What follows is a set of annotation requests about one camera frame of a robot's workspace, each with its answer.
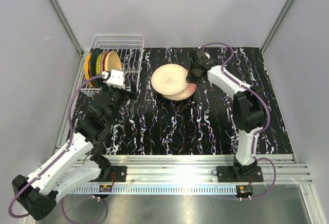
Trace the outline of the cream pink plate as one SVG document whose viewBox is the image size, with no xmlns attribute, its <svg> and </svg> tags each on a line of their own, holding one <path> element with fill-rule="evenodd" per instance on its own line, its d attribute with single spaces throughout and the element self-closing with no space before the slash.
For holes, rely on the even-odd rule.
<svg viewBox="0 0 329 224">
<path fill-rule="evenodd" d="M 187 87 L 182 90 L 181 92 L 174 94 L 174 95 L 163 95 L 165 98 L 173 101 L 180 101 L 187 99 L 188 97 L 192 96 L 196 90 L 197 85 L 194 83 L 189 83 Z"/>
</svg>

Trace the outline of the beige bear print plate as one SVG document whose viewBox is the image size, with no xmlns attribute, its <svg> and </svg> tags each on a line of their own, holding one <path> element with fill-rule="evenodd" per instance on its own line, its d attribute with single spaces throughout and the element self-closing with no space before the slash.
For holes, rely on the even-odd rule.
<svg viewBox="0 0 329 224">
<path fill-rule="evenodd" d="M 158 67 L 151 76 L 151 84 L 154 90 L 163 95 L 175 95 L 183 91 L 188 71 L 177 64 L 165 64 Z"/>
</svg>

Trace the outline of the pink polka dot plate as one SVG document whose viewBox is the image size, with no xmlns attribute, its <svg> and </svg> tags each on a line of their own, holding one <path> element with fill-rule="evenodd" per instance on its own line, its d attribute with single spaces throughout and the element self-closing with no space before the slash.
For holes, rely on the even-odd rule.
<svg viewBox="0 0 329 224">
<path fill-rule="evenodd" d="M 101 58 L 101 65 L 100 65 L 100 71 L 101 72 L 104 72 L 105 71 L 105 61 L 106 61 L 106 57 L 107 55 L 109 54 L 108 51 L 106 51 L 103 55 L 102 55 L 102 58 Z"/>
</svg>

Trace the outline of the teal glazed plate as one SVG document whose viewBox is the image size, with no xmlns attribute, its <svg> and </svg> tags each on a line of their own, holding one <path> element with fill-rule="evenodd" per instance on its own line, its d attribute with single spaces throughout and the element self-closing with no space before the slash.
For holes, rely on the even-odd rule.
<svg viewBox="0 0 329 224">
<path fill-rule="evenodd" d="M 98 56 L 102 53 L 102 50 L 99 48 L 95 48 L 91 53 L 90 53 L 90 59 L 89 59 L 89 77 L 94 77 L 96 76 L 96 62 Z"/>
</svg>

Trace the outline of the green polka dot plate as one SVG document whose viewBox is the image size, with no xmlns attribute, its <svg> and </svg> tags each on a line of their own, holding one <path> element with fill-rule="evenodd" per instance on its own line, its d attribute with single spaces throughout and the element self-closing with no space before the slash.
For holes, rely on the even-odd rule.
<svg viewBox="0 0 329 224">
<path fill-rule="evenodd" d="M 100 75 L 102 73 L 102 59 L 104 57 L 104 52 L 100 53 L 96 60 L 96 75 Z"/>
</svg>

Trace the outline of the orange polka dot plate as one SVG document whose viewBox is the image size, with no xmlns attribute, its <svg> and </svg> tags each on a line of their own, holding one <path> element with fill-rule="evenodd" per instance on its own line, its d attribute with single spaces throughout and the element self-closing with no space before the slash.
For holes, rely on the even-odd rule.
<svg viewBox="0 0 329 224">
<path fill-rule="evenodd" d="M 92 77 L 92 73 L 90 70 L 90 57 L 91 57 L 91 53 L 87 55 L 84 63 L 84 76 L 86 80 L 89 80 Z"/>
</svg>

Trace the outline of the yellow cream plate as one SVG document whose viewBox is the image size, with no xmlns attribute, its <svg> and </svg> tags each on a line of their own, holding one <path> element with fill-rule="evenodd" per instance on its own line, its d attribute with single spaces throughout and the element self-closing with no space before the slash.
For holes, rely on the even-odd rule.
<svg viewBox="0 0 329 224">
<path fill-rule="evenodd" d="M 122 70 L 121 60 L 117 52 L 110 51 L 106 58 L 104 63 L 104 69 L 105 71 L 111 71 L 111 70 Z"/>
</svg>

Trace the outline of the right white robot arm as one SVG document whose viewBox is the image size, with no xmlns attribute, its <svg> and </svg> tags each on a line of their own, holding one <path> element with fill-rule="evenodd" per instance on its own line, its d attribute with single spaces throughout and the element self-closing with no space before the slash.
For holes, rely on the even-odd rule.
<svg viewBox="0 0 329 224">
<path fill-rule="evenodd" d="M 231 175 L 238 181 L 248 180 L 256 171 L 256 143 L 259 133 L 269 126 L 269 111 L 256 87 L 239 80 L 221 65 L 192 63 L 186 80 L 199 83 L 206 79 L 233 100 L 233 122 L 239 130 L 237 153 Z"/>
</svg>

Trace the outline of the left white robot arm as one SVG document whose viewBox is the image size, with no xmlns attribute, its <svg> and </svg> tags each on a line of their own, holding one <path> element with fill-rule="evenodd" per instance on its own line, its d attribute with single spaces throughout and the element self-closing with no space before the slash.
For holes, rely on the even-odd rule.
<svg viewBox="0 0 329 224">
<path fill-rule="evenodd" d="M 100 80 L 109 90 L 94 95 L 85 118 L 74 127 L 71 120 L 73 102 L 80 90 L 93 80 Z M 41 220 L 77 187 L 88 181 L 106 181 L 109 177 L 114 177 L 109 160 L 97 152 L 78 169 L 71 173 L 67 173 L 67 170 L 80 156 L 92 151 L 111 134 L 121 105 L 136 94 L 127 89 L 127 83 L 123 71 L 111 70 L 91 77 L 78 86 L 71 96 L 67 110 L 69 139 L 34 172 L 27 177 L 17 175 L 13 179 L 15 196 L 8 207 L 11 217 L 24 218 L 30 215 L 34 220 Z"/>
</svg>

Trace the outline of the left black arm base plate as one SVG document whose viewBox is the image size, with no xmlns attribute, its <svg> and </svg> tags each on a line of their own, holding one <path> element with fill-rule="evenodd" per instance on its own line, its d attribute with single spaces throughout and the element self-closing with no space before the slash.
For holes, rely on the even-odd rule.
<svg viewBox="0 0 329 224">
<path fill-rule="evenodd" d="M 127 167 L 111 166 L 101 171 L 97 178 L 99 182 L 126 182 Z"/>
</svg>

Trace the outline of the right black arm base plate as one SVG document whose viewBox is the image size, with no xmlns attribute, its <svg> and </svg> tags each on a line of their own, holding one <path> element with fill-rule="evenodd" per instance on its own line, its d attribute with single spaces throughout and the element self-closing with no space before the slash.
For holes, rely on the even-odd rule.
<svg viewBox="0 0 329 224">
<path fill-rule="evenodd" d="M 263 173 L 260 166 L 252 166 L 250 168 L 241 169 L 237 165 L 233 166 L 217 166 L 216 176 L 218 182 L 263 182 Z"/>
</svg>

